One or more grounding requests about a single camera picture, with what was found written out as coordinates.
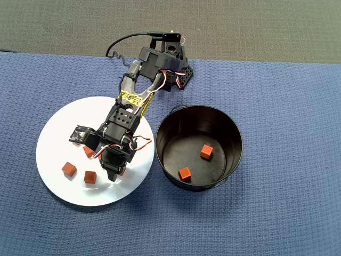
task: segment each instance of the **red cube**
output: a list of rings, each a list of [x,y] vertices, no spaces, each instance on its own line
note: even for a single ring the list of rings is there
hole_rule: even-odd
[[[192,175],[191,175],[190,169],[186,167],[184,169],[179,170],[179,176],[182,181],[186,181],[190,179]]]
[[[200,156],[209,160],[212,155],[213,147],[204,144],[204,147],[201,150]]]
[[[70,164],[69,162],[66,162],[66,164],[62,168],[62,171],[66,173],[68,176],[72,177],[77,171],[77,168],[74,165]]]
[[[97,173],[96,172],[86,171],[85,175],[84,175],[84,182],[85,183],[95,184],[96,183],[96,178],[97,178]]]
[[[91,148],[88,148],[87,146],[83,147],[83,149],[87,158],[90,158],[95,154],[95,151],[93,151]]]

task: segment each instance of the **robotic arm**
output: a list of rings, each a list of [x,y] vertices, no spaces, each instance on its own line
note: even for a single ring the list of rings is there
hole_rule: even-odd
[[[179,33],[151,32],[147,35],[152,37],[150,47],[142,48],[139,56],[141,61],[133,61],[128,72],[123,74],[119,83],[119,98],[105,121],[97,130],[77,125],[69,139],[95,151],[93,158],[100,156],[101,166],[106,169],[111,181],[115,181],[116,176],[124,172],[136,150],[142,149],[136,148],[137,137],[133,134],[153,94],[160,89],[169,92],[173,85],[183,90],[193,75],[184,46],[180,44]],[[157,41],[162,42],[161,51],[155,50]],[[152,85],[144,92],[136,93],[135,84],[140,75],[149,78]]]

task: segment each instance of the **blue cloth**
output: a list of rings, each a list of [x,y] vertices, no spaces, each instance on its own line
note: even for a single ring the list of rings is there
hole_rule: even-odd
[[[155,158],[129,196],[81,207],[45,187],[36,143],[66,104],[116,97],[127,68],[102,57],[0,53],[1,255],[341,254],[341,65],[190,64],[188,87],[158,92],[145,117],[155,133],[179,104],[224,111],[244,139],[236,171],[193,193],[174,187]]]

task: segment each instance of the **white plate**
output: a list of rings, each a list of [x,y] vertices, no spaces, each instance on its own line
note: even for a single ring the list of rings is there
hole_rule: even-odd
[[[82,148],[84,145],[77,146],[68,141],[76,125],[97,129],[114,103],[115,99],[108,97],[76,100],[61,108],[44,126],[36,149],[38,171],[46,186],[61,199],[83,206],[109,204],[129,195],[147,176],[154,158],[153,142],[137,151],[123,176],[118,175],[112,182],[97,158],[86,157]],[[144,117],[135,135],[153,138]],[[137,140],[139,147],[145,142],[141,138]],[[72,178],[62,171],[66,162],[77,168]],[[85,171],[97,173],[95,184],[84,182]]]

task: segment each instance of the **wire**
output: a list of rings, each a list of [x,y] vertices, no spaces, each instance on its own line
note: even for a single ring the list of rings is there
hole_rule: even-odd
[[[110,58],[110,59],[112,59],[113,57],[116,57],[118,60],[119,60],[119,59],[122,59],[123,65],[126,66],[126,67],[130,67],[129,64],[126,64],[126,61],[125,61],[125,59],[124,59],[124,56],[123,56],[122,54],[118,55],[117,51],[113,51],[113,52],[112,52],[112,56],[108,56],[108,58]]]
[[[179,87],[179,89],[181,89],[181,83],[180,83],[179,77],[177,76],[175,80],[176,80],[177,86]]]
[[[7,49],[0,49],[0,52],[14,52],[14,53],[17,53],[16,51],[7,50]]]
[[[177,75],[179,75],[179,76],[184,76],[184,75],[186,75],[186,73],[184,73],[184,72],[174,72],[175,74],[177,74]]]
[[[145,139],[145,140],[148,140],[148,142],[146,143],[146,144],[144,144],[142,147],[140,147],[140,148],[133,148],[133,145],[132,145],[132,142],[133,142],[133,140],[135,139],[135,138],[138,138],[138,137],[141,137],[142,139]],[[138,135],[138,136],[133,136],[133,140],[129,143],[129,146],[130,146],[130,149],[131,150],[134,150],[134,151],[138,151],[138,150],[141,150],[142,148],[144,148],[145,146],[147,146],[149,143],[151,143],[151,139],[150,138],[145,138],[145,137],[143,137],[143,136],[141,136],[141,135]]]
[[[129,37],[133,37],[133,36],[149,36],[149,35],[150,35],[150,33],[135,33],[135,34],[130,34],[130,35],[124,36],[124,37],[120,38],[119,40],[116,40],[115,42],[113,42],[113,43],[109,46],[109,48],[108,48],[107,53],[105,54],[105,56],[107,57],[107,56],[109,55],[109,52],[110,52],[111,48],[112,48],[115,44],[121,42],[121,41],[124,40],[124,39],[127,39],[127,38],[129,38]]]
[[[184,41],[181,43],[181,45],[183,45],[186,42],[186,37],[185,36],[181,36],[181,38],[184,39]]]
[[[151,91],[148,93],[148,95],[144,98],[144,100],[140,103],[139,107],[137,108],[137,110],[134,112],[134,115],[136,115],[137,112],[139,112],[139,109],[142,107],[142,105],[145,103],[145,101],[149,98],[149,96],[152,94],[152,93],[155,93],[157,92],[158,90],[160,90],[162,87],[164,87],[165,83],[166,83],[166,80],[167,80],[167,74],[166,74],[166,70],[164,69],[160,69],[160,71],[164,74],[164,82],[161,84],[160,87],[158,87],[156,90],[154,91]]]
[[[117,146],[117,147],[119,147],[119,149],[123,149],[123,147],[120,144],[108,144],[108,145],[105,145],[100,151],[98,151],[98,153],[96,155],[93,155],[91,158],[99,157],[106,148],[113,147],[113,146]]]

